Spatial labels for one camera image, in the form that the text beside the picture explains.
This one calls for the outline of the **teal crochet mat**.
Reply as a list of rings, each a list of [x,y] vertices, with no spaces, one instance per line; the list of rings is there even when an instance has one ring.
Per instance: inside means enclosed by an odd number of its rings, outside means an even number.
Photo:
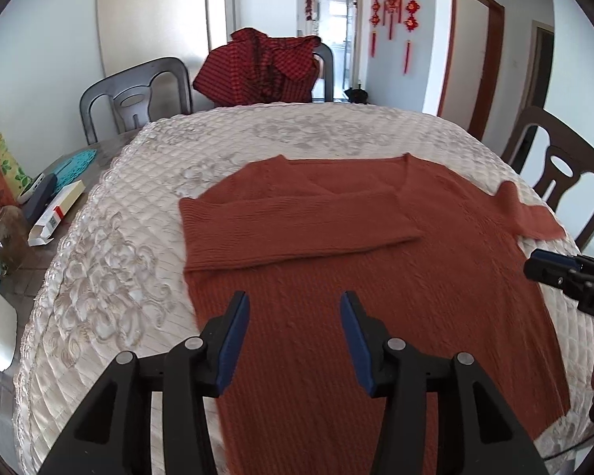
[[[96,156],[97,151],[94,149],[83,150],[62,161],[58,167],[54,168],[52,174],[57,177],[57,183],[52,195],[57,195],[65,186],[77,181]]]

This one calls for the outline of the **chair under red garment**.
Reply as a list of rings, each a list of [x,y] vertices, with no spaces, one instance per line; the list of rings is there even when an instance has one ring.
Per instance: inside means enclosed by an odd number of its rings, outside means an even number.
[[[333,51],[325,43],[320,43],[314,48],[313,54],[320,61],[320,77],[324,80],[324,101],[332,102],[335,99],[333,95],[333,87],[335,87]]]

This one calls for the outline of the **dark blue case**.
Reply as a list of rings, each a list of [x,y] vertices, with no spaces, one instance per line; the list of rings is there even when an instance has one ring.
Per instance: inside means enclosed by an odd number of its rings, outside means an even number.
[[[23,216],[27,220],[27,225],[29,227],[32,227],[44,213],[56,186],[57,175],[54,173],[45,175],[38,186],[36,186],[36,189],[33,191],[30,198],[24,204],[22,208]]]

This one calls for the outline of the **dark brown wooden chair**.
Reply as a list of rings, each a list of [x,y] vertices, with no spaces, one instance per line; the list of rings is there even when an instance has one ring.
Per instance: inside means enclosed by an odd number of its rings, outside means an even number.
[[[503,162],[510,165],[514,172],[517,172],[517,150],[530,127],[541,127],[549,139],[549,145],[544,153],[543,173],[533,190],[542,198],[552,186],[552,192],[546,204],[552,211],[557,211],[561,198],[579,183],[582,175],[594,175],[594,147],[546,110],[529,106],[519,114],[508,145],[501,156]],[[574,241],[582,250],[592,236],[594,236],[594,212]]]

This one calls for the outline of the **floral green paper bag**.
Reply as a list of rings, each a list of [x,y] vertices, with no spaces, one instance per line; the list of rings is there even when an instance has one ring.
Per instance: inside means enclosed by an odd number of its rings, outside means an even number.
[[[2,133],[0,133],[0,168],[9,189],[15,198],[17,198],[23,190],[27,189],[33,181],[33,179],[23,171],[23,168],[9,151]]]

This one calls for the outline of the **grey plastic chair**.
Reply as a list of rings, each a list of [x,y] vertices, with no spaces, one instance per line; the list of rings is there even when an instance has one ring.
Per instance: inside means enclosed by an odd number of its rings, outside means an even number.
[[[193,113],[192,87],[187,67],[176,57],[161,57],[132,66],[119,73],[98,80],[83,92],[79,101],[79,114],[88,145],[98,142],[92,118],[95,102],[106,97],[113,113],[121,119],[123,132],[138,131],[151,122],[150,103],[152,84],[158,76],[170,74],[177,83],[178,103],[182,115]]]

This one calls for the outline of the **red checkered garment on chair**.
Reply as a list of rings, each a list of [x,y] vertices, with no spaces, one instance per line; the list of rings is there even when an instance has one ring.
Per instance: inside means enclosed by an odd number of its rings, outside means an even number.
[[[210,51],[193,88],[217,106],[310,103],[320,76],[317,36],[273,38],[254,28]]]

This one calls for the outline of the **white quilted table cover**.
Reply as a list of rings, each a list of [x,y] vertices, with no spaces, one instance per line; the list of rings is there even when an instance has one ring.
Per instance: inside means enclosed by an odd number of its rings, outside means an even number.
[[[516,182],[497,155],[441,118],[390,107],[270,104],[213,109],[149,124],[91,190],[57,245],[20,346],[15,448],[42,466],[70,415],[116,354],[164,352],[196,329],[183,280],[178,203],[250,162],[363,159],[402,153],[442,164],[487,193]]]

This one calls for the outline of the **white red long box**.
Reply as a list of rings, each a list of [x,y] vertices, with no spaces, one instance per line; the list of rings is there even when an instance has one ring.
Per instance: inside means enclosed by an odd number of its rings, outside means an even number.
[[[55,230],[64,220],[68,211],[74,206],[75,202],[80,198],[86,186],[82,180],[77,180],[67,186],[50,201],[40,218],[35,222],[30,229],[27,243],[30,247],[41,247],[42,245],[49,245],[53,240]]]

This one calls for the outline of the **brown wooden door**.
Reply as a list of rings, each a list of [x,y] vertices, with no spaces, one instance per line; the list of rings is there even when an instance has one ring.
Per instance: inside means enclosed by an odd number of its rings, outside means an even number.
[[[493,106],[504,36],[496,0],[452,0],[438,116],[482,139]]]

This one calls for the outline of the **glass jar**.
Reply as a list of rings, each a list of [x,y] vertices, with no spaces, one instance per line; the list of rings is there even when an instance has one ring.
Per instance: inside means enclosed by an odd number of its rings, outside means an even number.
[[[0,210],[0,280],[17,271],[29,252],[29,224],[19,207]]]

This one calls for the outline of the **rust orange knit sweater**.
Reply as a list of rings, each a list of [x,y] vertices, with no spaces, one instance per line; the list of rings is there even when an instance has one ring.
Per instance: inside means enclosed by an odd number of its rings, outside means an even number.
[[[532,437],[570,410],[556,331],[518,244],[564,229],[514,183],[488,194],[410,154],[279,156],[179,209],[199,324],[237,291],[250,299],[235,378],[217,401],[230,473],[369,471],[384,403],[356,380],[347,291],[418,351],[472,354]]]

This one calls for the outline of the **red Chinese knot decorations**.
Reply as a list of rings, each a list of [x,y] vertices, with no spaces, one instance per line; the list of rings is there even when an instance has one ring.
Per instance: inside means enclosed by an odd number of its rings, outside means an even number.
[[[422,9],[418,0],[370,0],[369,57],[377,55],[377,42],[384,36],[387,41],[395,39],[398,29],[407,30],[402,54],[402,73],[407,75],[412,58],[411,34],[419,27],[417,13]]]

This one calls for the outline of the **beige refrigerator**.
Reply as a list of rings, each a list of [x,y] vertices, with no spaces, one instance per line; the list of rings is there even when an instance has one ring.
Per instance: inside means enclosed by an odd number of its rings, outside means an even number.
[[[232,0],[96,0],[99,50],[109,75],[161,57],[196,73],[234,29]]]

